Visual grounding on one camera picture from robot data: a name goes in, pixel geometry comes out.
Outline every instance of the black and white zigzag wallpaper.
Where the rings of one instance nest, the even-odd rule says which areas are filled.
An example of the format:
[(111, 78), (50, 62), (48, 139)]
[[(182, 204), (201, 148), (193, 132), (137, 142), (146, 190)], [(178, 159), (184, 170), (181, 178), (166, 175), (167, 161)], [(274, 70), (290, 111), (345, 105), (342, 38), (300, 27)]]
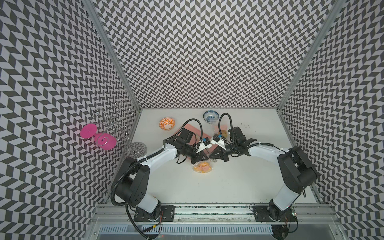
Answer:
[(94, 0), (143, 108), (276, 107), (333, 0)]
[(384, 239), (384, 1), (347, 1), (283, 109), (350, 239)]
[(122, 147), (80, 129), (132, 104), (80, 0), (0, 1), (0, 53), (0, 239), (81, 239)]

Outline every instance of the robotic arm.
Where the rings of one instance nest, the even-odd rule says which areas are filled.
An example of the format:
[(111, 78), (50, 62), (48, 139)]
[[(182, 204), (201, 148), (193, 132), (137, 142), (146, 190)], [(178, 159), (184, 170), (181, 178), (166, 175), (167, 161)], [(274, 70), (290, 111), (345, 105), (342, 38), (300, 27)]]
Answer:
[[(165, 139), (163, 147), (156, 152), (139, 159), (129, 157), (124, 160), (118, 172), (118, 178), (112, 184), (111, 202), (113, 205), (136, 206), (144, 210), (147, 219), (157, 220), (161, 213), (161, 202), (147, 193), (150, 171), (156, 170), (162, 164), (177, 158), (179, 155), (190, 157), (192, 164), (208, 160), (209, 158), (223, 159), (226, 162), (229, 161), (228, 156), (231, 154), (260, 157), (278, 164), (283, 176), (284, 185), (269, 202), (268, 208), (271, 219), (275, 221), (284, 218), (285, 212), (292, 203), (319, 176), (306, 154), (299, 147), (288, 149), (277, 148), (269, 143), (253, 143), (256, 139), (247, 140), (239, 127), (232, 127), (231, 118), (231, 129), (228, 132), (232, 143), (229, 143), (220, 134), (214, 135), (211, 141), (200, 137), (200, 140), (191, 146), (188, 143), (194, 133), (184, 129), (184, 126), (192, 120), (200, 124), (200, 136), (202, 136), (201, 123), (197, 119), (190, 119), (184, 123), (175, 135)], [(217, 144), (219, 147), (208, 158), (202, 150), (210, 147), (211, 143)], [(132, 179), (130, 174), (136, 174), (135, 178)]]
[(126, 158), (117, 174), (118, 178), (113, 182), (111, 189), (111, 202), (115, 206), (130, 205), (143, 209), (145, 217), (149, 220), (156, 220), (161, 213), (161, 202), (147, 193), (148, 179), (151, 170), (154, 171), (164, 163), (177, 158), (180, 155), (191, 158), (194, 164), (198, 161), (208, 160), (202, 152), (209, 147), (209, 140), (200, 137), (200, 140), (193, 145), (188, 143), (194, 133), (185, 129), (184, 126), (189, 121), (197, 121), (200, 125), (202, 136), (202, 126), (197, 119), (190, 119), (184, 123), (181, 129), (173, 136), (163, 140), (163, 147), (150, 154), (138, 159)]
[[(271, 219), (279, 221), (284, 217), (285, 212), (292, 203), (299, 197), (304, 189), (311, 185), (319, 176), (315, 167), (308, 159), (307, 155), (299, 147), (278, 148), (269, 143), (254, 143), (256, 139), (247, 140), (239, 127), (232, 126), (231, 116), (224, 113), (221, 118), (227, 115), (230, 119), (231, 129), (228, 131), (232, 143), (226, 141), (224, 146), (219, 145), (209, 158), (223, 159), (229, 161), (228, 155), (238, 154), (253, 157), (260, 157), (267, 161), (278, 164), (283, 177), (284, 184), (278, 194), (269, 202), (269, 213)], [(218, 142), (226, 140), (223, 136), (213, 136), (213, 140)]]

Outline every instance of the white robotic arm segment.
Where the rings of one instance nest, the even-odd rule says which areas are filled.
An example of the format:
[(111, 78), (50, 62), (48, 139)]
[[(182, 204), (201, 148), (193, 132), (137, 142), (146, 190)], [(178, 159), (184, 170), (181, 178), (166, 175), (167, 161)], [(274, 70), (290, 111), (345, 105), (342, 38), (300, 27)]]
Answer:
[(288, 151), (288, 148), (277, 149), (276, 147), (271, 146), (254, 146), (248, 149), (248, 153), (252, 157), (260, 157), (276, 165), (279, 165), (277, 157)]
[(166, 143), (164, 146), (163, 152), (152, 157), (151, 159), (147, 159), (145, 162), (142, 162), (141, 165), (148, 166), (152, 171), (154, 171), (154, 170), (158, 169), (164, 163), (175, 159), (176, 155), (177, 155), (177, 149), (175, 148), (175, 146), (173, 146), (169, 143)]
[(272, 201), (276, 207), (278, 207), (281, 211), (284, 211), (292, 205), (299, 195), (299, 193), (292, 191), (287, 187), (287, 185), (283, 184)]

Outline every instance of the clear plastic bag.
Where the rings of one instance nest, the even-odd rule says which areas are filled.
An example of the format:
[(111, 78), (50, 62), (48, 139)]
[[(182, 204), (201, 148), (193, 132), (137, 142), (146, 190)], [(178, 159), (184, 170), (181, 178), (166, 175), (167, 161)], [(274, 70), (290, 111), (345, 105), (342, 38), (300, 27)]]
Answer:
[(192, 169), (193, 169), (195, 172), (199, 172), (199, 173), (207, 173), (207, 172), (210, 172), (210, 171), (212, 171), (211, 160), (197, 162), (197, 163), (195, 163), (195, 164), (193, 165)]
[[(218, 121), (216, 124), (211, 124), (212, 129), (214, 131), (214, 134), (216, 133), (219, 135), (219, 130), (218, 130)], [(230, 128), (230, 123), (229, 119), (227, 117), (223, 117), (220, 122), (220, 128), (221, 128), (221, 133), (223, 134), (224, 137), (229, 137), (228, 129)]]

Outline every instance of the white table surface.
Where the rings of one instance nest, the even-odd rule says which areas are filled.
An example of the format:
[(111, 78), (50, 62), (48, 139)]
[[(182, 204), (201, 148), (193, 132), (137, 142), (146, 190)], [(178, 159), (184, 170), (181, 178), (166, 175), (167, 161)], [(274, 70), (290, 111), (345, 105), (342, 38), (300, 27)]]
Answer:
[[(142, 111), (133, 141), (143, 142), (147, 155), (162, 146), (162, 140), (174, 134), (190, 118), (197, 118), (203, 131), (213, 134), (213, 128), (202, 117), (206, 109), (145, 109)], [(277, 147), (292, 147), (275, 109), (215, 109), (220, 115), (231, 115), (233, 126), (241, 128), (247, 139), (273, 143)], [(164, 117), (175, 119), (170, 131), (159, 127)], [(199, 128), (196, 122), (190, 122)], [(284, 184), (280, 168), (257, 157), (229, 157), (229, 162), (217, 160), (212, 171), (201, 174), (192, 170), (190, 161), (176, 164), (171, 160), (151, 172), (147, 192), (163, 203), (268, 203)], [(295, 203), (316, 203), (309, 187)]]

